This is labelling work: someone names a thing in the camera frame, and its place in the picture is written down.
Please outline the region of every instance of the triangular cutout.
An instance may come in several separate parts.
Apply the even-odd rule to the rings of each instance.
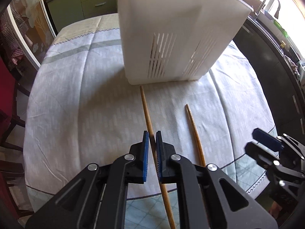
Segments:
[[[58,198],[55,204],[68,211],[73,211],[85,182],[85,179],[79,179],[60,198]]]
[[[231,211],[236,212],[248,206],[248,201],[225,179],[220,179],[219,183],[225,193]]]

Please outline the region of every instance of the wooden stick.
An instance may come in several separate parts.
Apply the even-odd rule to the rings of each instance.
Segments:
[[[198,132],[197,132],[197,129],[196,129],[196,126],[195,126],[195,122],[194,122],[194,119],[193,119],[193,116],[192,116],[192,113],[191,113],[191,110],[190,110],[190,107],[189,107],[188,104],[186,105],[186,110],[188,111],[189,118],[190,118],[190,121],[191,121],[191,125],[192,125],[192,128],[193,128],[193,133],[194,133],[194,136],[195,136],[197,150],[198,150],[199,159],[200,159],[200,165],[205,167],[206,164],[205,164],[205,159],[204,159],[204,155],[203,155],[201,142],[200,142],[199,135],[198,135]]]
[[[147,106],[147,102],[146,102],[146,98],[145,98],[145,94],[144,94],[144,89],[143,89],[142,85],[140,86],[140,91],[141,91],[141,98],[142,98],[142,104],[143,104],[143,110],[144,110],[147,130],[148,130],[148,133],[149,133],[150,146],[152,148],[153,160],[154,160],[154,163],[155,163],[156,172],[158,173],[155,135],[153,133],[153,126],[152,126],[152,123],[151,123],[151,120],[150,120],[148,106]],[[168,198],[166,185],[159,182],[159,186],[160,186],[160,190],[161,190],[162,199],[163,199],[163,202],[164,202],[168,222],[170,224],[170,229],[176,229],[175,221],[173,220],[173,212],[172,212],[171,207],[170,207],[170,200]]]

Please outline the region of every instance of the tiled floor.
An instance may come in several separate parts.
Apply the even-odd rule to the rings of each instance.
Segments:
[[[27,90],[30,91],[32,88],[36,73],[37,73],[37,71],[34,69],[34,67],[30,63],[26,63],[25,71],[23,73],[24,76],[19,81],[19,83],[23,87],[25,87]],[[28,103],[28,97],[18,91],[18,93],[17,93],[17,115],[20,116],[20,118],[25,121],[26,121],[27,103]],[[16,125],[6,141],[11,144],[23,147],[24,131],[25,131],[25,128]],[[0,160],[24,164],[22,152],[6,149],[6,148],[2,148],[2,147],[0,147]],[[30,200],[28,198],[27,191],[26,191],[24,177],[16,178],[15,181],[12,181],[10,183],[15,184],[14,187],[10,187],[10,190],[11,190],[12,196],[14,197],[14,200],[16,201],[18,208],[23,209],[23,210],[32,210],[32,206],[30,204]]]

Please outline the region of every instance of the gray stripe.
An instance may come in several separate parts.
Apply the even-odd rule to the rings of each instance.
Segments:
[[[77,54],[79,52],[89,51],[89,49],[101,48],[101,47],[105,47],[105,46],[121,45],[121,44],[122,44],[121,40],[118,39],[118,40],[108,40],[108,41],[96,42],[96,43],[92,43],[92,44],[89,44],[89,45],[83,45],[83,46],[80,46],[78,48],[68,50],[66,52],[59,53],[59,54],[51,56],[51,57],[47,57],[43,60],[42,64],[52,63],[56,60],[72,56],[72,55]]]

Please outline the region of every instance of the white plastic container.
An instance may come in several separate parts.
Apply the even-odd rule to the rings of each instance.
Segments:
[[[241,0],[118,0],[129,83],[201,78],[251,11]]]

